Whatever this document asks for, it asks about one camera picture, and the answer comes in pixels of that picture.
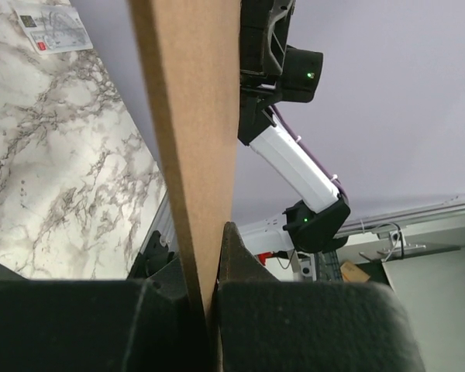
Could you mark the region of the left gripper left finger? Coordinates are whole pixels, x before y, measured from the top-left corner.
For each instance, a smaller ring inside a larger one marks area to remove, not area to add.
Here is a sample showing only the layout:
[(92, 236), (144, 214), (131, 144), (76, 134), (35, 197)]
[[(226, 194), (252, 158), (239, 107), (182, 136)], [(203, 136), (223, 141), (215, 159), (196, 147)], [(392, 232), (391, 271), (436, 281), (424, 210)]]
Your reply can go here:
[(207, 371), (179, 260), (147, 279), (0, 281), (0, 371)]

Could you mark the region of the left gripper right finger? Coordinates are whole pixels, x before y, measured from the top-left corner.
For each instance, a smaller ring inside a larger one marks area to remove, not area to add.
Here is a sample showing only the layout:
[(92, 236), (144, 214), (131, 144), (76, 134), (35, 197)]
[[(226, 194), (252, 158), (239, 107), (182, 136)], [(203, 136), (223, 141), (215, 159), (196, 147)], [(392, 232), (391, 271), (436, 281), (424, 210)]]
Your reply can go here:
[(386, 285), (279, 281), (223, 230), (216, 295), (226, 371), (422, 371), (407, 313)]

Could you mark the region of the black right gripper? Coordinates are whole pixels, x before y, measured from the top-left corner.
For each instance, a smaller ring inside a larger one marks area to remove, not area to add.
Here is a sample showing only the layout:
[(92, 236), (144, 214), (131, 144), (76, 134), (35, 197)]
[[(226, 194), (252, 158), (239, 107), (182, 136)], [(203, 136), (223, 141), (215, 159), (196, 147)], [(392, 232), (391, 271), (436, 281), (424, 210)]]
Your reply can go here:
[(239, 59), (242, 88), (276, 84), (282, 75), (294, 0), (241, 2)]

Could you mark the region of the aluminium rail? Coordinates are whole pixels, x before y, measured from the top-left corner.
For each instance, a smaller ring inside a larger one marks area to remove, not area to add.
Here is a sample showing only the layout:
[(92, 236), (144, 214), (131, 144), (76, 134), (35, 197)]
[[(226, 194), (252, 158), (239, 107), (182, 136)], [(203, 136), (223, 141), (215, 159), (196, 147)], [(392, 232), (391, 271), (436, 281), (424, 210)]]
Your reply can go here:
[(396, 224), (405, 227), (410, 224), (431, 222), (462, 214), (465, 214), (465, 195), (458, 195), (435, 205), (347, 220), (339, 229), (336, 238), (366, 233), (378, 229), (382, 225)]

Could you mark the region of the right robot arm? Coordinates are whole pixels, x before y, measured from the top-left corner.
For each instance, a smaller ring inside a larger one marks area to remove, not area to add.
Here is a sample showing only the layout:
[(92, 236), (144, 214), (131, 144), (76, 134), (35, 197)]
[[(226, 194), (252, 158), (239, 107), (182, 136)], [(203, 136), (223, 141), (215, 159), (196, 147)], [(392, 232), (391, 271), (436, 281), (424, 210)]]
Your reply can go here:
[(288, 44), (294, 10), (293, 1), (243, 1), (240, 9), (238, 139), (301, 198), (279, 215), (241, 227), (254, 255), (327, 253), (347, 242), (336, 235), (350, 216), (342, 185), (308, 152), (276, 107), (278, 102), (311, 102), (322, 74), (321, 52)]

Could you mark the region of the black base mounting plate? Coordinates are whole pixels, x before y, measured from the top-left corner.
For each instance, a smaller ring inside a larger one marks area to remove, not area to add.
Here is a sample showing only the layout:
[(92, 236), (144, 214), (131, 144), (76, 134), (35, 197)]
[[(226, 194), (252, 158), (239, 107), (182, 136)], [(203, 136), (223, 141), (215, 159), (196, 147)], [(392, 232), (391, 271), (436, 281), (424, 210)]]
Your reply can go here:
[(169, 250), (169, 245), (163, 243), (161, 233), (155, 230), (143, 245), (143, 250), (136, 255), (127, 279), (152, 277), (175, 258), (177, 258), (177, 254)]

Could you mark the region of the brown backing board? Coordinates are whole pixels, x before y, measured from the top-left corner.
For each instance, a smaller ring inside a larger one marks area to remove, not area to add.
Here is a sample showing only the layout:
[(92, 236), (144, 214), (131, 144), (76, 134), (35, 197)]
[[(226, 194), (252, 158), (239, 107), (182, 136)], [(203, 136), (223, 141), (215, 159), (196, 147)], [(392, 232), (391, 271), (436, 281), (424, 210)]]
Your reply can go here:
[(189, 297), (207, 316), (233, 202), (240, 3), (129, 7)]

